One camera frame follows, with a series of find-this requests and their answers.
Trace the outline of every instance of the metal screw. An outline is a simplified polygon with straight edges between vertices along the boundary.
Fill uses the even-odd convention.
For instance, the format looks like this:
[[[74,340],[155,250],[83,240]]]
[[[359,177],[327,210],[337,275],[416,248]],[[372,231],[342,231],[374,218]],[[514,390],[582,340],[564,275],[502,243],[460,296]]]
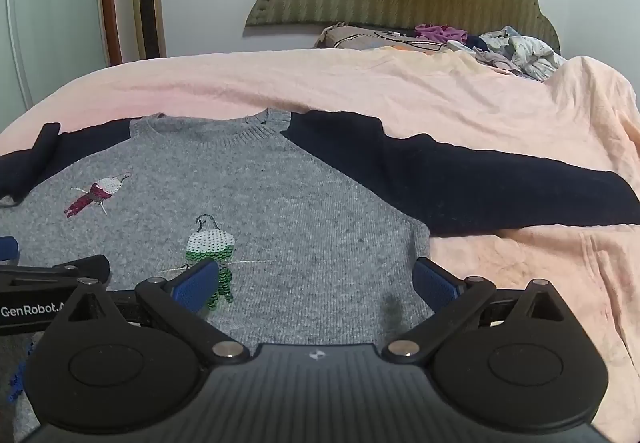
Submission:
[[[420,346],[411,340],[396,340],[388,345],[388,349],[398,357],[412,357],[420,351]]]
[[[213,346],[213,354],[223,358],[233,358],[240,356],[244,347],[242,344],[238,342],[218,342],[215,346]]]
[[[89,277],[79,277],[78,282],[80,284],[86,284],[87,286],[92,286],[94,284],[98,284],[98,279],[89,279]]]

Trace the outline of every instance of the gray sweater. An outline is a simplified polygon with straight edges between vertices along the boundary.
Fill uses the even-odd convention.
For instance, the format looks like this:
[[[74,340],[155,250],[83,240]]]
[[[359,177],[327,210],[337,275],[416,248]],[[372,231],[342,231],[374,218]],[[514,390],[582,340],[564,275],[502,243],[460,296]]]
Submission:
[[[208,321],[250,349],[380,346],[430,314],[411,284],[429,230],[284,138],[289,118],[135,120],[0,210],[0,232],[23,265],[103,253],[110,289],[224,252],[233,302]]]

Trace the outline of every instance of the wrinkled fabric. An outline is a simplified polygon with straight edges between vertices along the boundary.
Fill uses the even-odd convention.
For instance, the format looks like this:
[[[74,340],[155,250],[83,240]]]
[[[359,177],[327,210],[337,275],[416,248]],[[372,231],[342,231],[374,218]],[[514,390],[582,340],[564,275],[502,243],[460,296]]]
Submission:
[[[520,35],[511,26],[499,32],[489,32],[480,36],[494,53],[510,59],[524,73],[534,80],[544,82],[566,62],[546,42]]]
[[[482,51],[481,49],[474,48],[476,52],[476,60],[482,64],[494,66],[496,68],[510,71],[514,75],[522,76],[522,71],[518,66],[511,62],[507,57],[500,53],[494,53],[493,51]]]
[[[466,37],[466,44],[465,46],[467,48],[478,48],[481,51],[489,51],[489,48],[486,45],[486,42],[484,40],[482,40],[480,37],[478,37],[477,35],[471,35],[469,34]]]
[[[468,33],[465,30],[458,30],[452,26],[431,26],[430,24],[419,24],[415,27],[418,36],[433,40],[435,42],[446,43],[448,40],[458,40],[462,44],[466,42]]]
[[[0,133],[0,154],[30,148],[47,122],[75,131],[160,112],[224,119],[265,107],[352,111],[377,116],[396,138],[428,132],[470,149],[612,170],[640,195],[640,114],[620,73],[587,57],[567,61],[544,83],[496,69],[448,49],[436,55],[302,49],[131,62],[76,79],[37,103]],[[638,443],[640,227],[553,225],[430,243],[432,260],[462,279],[482,275],[520,289],[530,279],[553,282],[607,364],[609,388],[594,425],[615,443]],[[18,345],[21,358],[26,342],[17,338],[4,340]],[[0,344],[0,362],[13,374],[13,346]],[[0,389],[0,412],[4,397]]]

